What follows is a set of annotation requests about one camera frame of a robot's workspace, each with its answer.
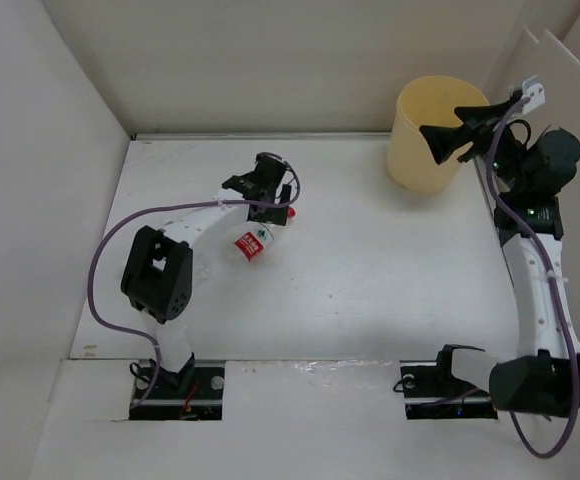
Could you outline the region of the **red label plastic bottle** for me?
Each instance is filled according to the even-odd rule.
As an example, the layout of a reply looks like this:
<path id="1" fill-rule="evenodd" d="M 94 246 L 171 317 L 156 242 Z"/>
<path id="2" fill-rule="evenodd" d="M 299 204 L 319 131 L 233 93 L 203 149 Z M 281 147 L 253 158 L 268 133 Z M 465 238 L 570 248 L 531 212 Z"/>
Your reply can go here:
<path id="1" fill-rule="evenodd" d="M 231 227 L 224 236 L 221 260 L 232 271 L 242 270 L 267 253 L 292 225 L 296 210 L 288 208 L 284 225 L 247 221 Z"/>

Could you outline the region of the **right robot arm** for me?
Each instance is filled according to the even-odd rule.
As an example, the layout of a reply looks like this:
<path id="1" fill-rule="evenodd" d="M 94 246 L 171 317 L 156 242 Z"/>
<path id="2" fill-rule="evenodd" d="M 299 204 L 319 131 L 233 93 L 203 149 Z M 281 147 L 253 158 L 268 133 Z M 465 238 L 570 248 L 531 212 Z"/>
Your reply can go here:
<path id="1" fill-rule="evenodd" d="M 519 318 L 516 358 L 496 364 L 488 392 L 503 411 L 567 418 L 580 407 L 580 343 L 571 324 L 560 262 L 563 222 L 558 195 L 573 180 L 580 141 L 565 129 L 519 141 L 516 102 L 458 107 L 458 127 L 422 125 L 437 164 L 459 148 L 462 162 L 488 153 L 493 220 L 513 284 Z"/>

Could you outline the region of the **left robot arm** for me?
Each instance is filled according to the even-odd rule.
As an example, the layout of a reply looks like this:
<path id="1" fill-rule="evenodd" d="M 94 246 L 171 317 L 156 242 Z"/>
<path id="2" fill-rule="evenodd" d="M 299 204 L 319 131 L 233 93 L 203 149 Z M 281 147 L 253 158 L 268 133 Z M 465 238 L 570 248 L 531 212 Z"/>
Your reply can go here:
<path id="1" fill-rule="evenodd" d="M 261 152 L 253 170 L 224 181 L 212 200 L 185 206 L 182 218 L 135 234 L 121 290 L 133 308 L 157 323 L 158 384 L 169 395 L 182 396 L 192 387 L 193 373 L 185 366 L 192 351 L 180 318 L 194 290 L 260 257 L 287 224 L 298 193 L 292 167 Z"/>

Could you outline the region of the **yellow plastic bin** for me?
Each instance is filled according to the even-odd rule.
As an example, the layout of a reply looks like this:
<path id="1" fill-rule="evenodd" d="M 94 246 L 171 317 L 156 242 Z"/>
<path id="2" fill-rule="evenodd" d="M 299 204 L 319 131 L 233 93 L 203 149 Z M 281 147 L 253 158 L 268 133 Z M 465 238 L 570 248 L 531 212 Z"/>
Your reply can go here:
<path id="1" fill-rule="evenodd" d="M 420 194 L 437 195 L 461 168 L 462 147 L 438 165 L 419 131 L 423 125 L 458 127 L 458 106 L 487 106 L 487 97 L 470 83 L 448 76 L 424 76 L 409 82 L 400 92 L 387 148 L 386 165 L 400 186 Z"/>

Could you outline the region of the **blue label bottle lower left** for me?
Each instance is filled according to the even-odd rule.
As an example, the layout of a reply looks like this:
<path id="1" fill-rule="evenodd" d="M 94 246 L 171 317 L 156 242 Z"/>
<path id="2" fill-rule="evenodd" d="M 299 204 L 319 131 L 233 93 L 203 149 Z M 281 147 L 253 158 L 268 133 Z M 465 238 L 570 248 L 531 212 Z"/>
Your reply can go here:
<path id="1" fill-rule="evenodd" d="M 213 259 L 205 253 L 196 255 L 193 260 L 192 290 L 196 291 L 206 285 L 214 276 Z"/>

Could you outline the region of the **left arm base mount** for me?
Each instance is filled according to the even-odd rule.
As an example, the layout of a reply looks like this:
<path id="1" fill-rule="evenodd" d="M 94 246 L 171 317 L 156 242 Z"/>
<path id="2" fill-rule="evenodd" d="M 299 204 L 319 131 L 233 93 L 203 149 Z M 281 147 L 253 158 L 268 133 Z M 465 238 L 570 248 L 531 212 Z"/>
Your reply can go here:
<path id="1" fill-rule="evenodd" d="M 196 360 L 191 356 L 179 372 L 159 371 L 147 398 L 154 360 L 132 362 L 134 377 L 129 419 L 131 421 L 219 421 L 223 413 L 224 361 Z"/>

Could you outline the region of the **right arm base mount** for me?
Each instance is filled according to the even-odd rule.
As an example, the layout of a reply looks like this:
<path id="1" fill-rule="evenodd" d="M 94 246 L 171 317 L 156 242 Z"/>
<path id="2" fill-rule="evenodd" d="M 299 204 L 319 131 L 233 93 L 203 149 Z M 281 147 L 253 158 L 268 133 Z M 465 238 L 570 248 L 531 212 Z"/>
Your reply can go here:
<path id="1" fill-rule="evenodd" d="M 455 378 L 436 361 L 399 363 L 393 391 L 401 394 L 407 420 L 497 420 L 488 394 Z"/>

